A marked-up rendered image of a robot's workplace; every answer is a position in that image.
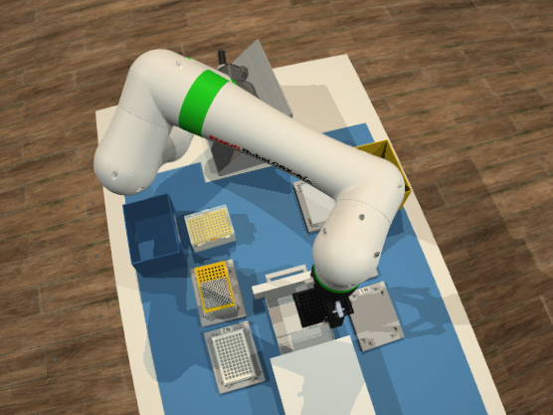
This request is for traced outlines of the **dark blue open bin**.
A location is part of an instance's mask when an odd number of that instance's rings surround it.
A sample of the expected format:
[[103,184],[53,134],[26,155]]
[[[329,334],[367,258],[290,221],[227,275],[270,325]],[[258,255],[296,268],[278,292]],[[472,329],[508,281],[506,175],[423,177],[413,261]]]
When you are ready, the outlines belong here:
[[177,239],[175,226],[183,246],[177,213],[174,208],[174,216],[168,193],[122,204],[122,210],[130,262],[143,278],[188,267]]

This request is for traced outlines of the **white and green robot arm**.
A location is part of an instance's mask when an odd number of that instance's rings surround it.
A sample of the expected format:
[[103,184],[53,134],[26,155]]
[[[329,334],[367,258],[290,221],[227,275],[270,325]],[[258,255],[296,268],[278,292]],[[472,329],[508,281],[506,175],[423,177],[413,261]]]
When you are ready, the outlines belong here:
[[405,195],[400,170],[264,103],[247,68],[222,65],[224,50],[218,57],[218,71],[164,49],[134,61],[94,154],[98,181],[118,195],[140,193],[195,134],[272,165],[334,199],[304,284],[330,300],[348,298],[379,264]]

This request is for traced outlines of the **blue work mat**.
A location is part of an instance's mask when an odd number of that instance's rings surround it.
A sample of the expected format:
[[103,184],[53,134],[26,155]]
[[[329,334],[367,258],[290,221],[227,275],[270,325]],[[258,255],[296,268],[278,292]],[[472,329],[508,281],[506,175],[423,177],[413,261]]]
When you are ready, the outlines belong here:
[[[157,173],[125,204],[168,193],[188,267],[137,279],[165,415],[284,415],[270,358],[280,356],[265,298],[266,275],[313,266],[319,231],[308,233],[292,183],[266,167],[205,183],[201,163]],[[184,216],[227,206],[236,241],[194,251]],[[190,269],[233,260],[247,316],[202,327]],[[422,247],[404,208],[389,228],[378,276],[404,338],[361,351],[350,316],[332,329],[350,335],[376,415],[487,415]],[[219,394],[204,333],[248,321],[266,381]]]

